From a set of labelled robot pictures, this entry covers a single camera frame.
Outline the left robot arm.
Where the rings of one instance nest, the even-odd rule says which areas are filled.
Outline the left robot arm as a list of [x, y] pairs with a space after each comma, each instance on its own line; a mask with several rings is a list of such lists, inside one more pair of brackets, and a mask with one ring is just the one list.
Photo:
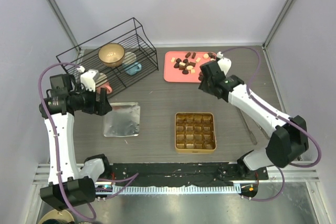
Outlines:
[[66, 201], [74, 207], [93, 202], [95, 182], [105, 182], [112, 174], [104, 154], [86, 158], [82, 168], [77, 166], [75, 158], [75, 112], [104, 116], [112, 110], [107, 99], [108, 90], [99, 84], [99, 78], [100, 73], [96, 70], [83, 73], [79, 82], [75, 82], [72, 74], [52, 76], [45, 105], [39, 106], [48, 132], [50, 151], [48, 186], [40, 190], [40, 196], [59, 211], [68, 208]]

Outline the gold chocolate box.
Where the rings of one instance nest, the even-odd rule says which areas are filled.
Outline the gold chocolate box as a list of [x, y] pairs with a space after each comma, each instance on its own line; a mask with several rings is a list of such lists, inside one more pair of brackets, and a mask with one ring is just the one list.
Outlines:
[[217, 148], [211, 113], [178, 112], [175, 115], [174, 147], [178, 153], [211, 154]]

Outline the metal tongs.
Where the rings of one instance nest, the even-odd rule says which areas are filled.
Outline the metal tongs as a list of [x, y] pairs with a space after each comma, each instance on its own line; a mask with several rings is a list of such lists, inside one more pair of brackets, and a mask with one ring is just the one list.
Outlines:
[[[240, 119], [241, 119], [241, 121], [242, 121], [242, 123], [244, 125], [244, 128], [245, 128], [245, 130], [246, 130], [246, 132], [247, 132], [247, 134], [248, 134], [248, 136], [249, 136], [252, 144], [253, 145], [257, 145], [258, 144], [257, 139], [256, 139], [254, 133], [252, 132], [251, 128], [249, 127], [249, 125], [247, 123], [247, 120], [244, 117], [244, 114], [243, 114], [242, 110], [239, 109], [239, 108], [236, 108], [236, 110], [237, 110], [237, 113], [238, 113], [238, 115], [239, 115], [239, 117], [240, 117]], [[267, 133], [265, 132], [265, 130], [257, 122], [254, 121], [254, 123], [256, 124], [256, 126], [258, 127], [258, 129], [262, 132], [262, 134], [264, 135], [264, 137], [266, 139], [269, 139], [269, 137], [268, 137]]]

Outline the pink tray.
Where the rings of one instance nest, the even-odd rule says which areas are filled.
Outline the pink tray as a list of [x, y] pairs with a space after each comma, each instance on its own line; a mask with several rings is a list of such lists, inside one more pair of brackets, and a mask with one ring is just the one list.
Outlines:
[[169, 51], [164, 59], [164, 80], [176, 83], [200, 83], [200, 66], [216, 58], [216, 53], [208, 51]]

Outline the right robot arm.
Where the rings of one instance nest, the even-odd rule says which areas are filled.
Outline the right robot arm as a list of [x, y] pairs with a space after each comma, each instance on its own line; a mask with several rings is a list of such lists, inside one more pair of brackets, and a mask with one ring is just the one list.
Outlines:
[[257, 95], [236, 75], [226, 76], [223, 60], [210, 61], [200, 66], [203, 75], [199, 89], [242, 110], [269, 137], [266, 147], [252, 150], [237, 161], [237, 173], [250, 179], [256, 170], [275, 165], [284, 168], [309, 148], [305, 120], [278, 111], [264, 100], [255, 102]]

